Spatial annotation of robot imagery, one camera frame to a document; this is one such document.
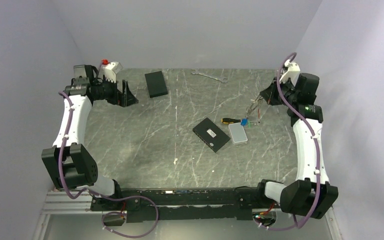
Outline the large metal keyring disc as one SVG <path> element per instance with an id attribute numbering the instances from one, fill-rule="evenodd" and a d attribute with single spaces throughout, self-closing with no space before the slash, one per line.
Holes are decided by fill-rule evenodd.
<path id="1" fill-rule="evenodd" d="M 266 101 L 261 95 L 258 95 L 255 99 L 251 100 L 251 105 L 247 108 L 245 113 L 245 118 L 249 124 L 257 125 L 261 123 L 263 118 L 261 107 L 265 103 Z"/>

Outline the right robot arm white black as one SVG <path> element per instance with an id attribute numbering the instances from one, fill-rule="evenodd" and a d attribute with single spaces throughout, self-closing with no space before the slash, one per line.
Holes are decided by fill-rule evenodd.
<path id="1" fill-rule="evenodd" d="M 286 74 L 260 92 L 271 106 L 287 106 L 297 146 L 297 175 L 289 185 L 272 180 L 262 182 L 256 203 L 269 207 L 274 201 L 284 213 L 321 219 L 337 200 L 339 190 L 330 184 L 322 151 L 323 111 L 315 104 L 319 77 L 300 73 L 296 83 Z"/>

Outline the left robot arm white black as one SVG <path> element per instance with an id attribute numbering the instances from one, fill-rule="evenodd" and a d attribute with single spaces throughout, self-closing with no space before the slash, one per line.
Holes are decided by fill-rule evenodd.
<path id="1" fill-rule="evenodd" d="M 123 69 L 117 61 L 102 60 L 99 67 L 75 65 L 74 77 L 59 95 L 63 97 L 63 117 L 60 129 L 52 146 L 43 149 L 42 162 L 54 187 L 65 191 L 71 199 L 78 196 L 72 191 L 88 191 L 103 197 L 104 204 L 111 210 L 119 209 L 124 196 L 117 192 L 115 180 L 99 173 L 96 161 L 87 151 L 85 134 L 89 113 L 96 101 L 119 107 L 137 104 L 126 80 L 117 80 Z"/>

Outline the blue key tag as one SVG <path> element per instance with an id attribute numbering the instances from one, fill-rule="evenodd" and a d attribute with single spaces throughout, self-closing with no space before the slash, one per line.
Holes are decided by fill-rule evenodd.
<path id="1" fill-rule="evenodd" d="M 246 126 L 248 124 L 248 119 L 247 118 L 243 118 L 240 122 L 240 125 L 241 126 Z"/>

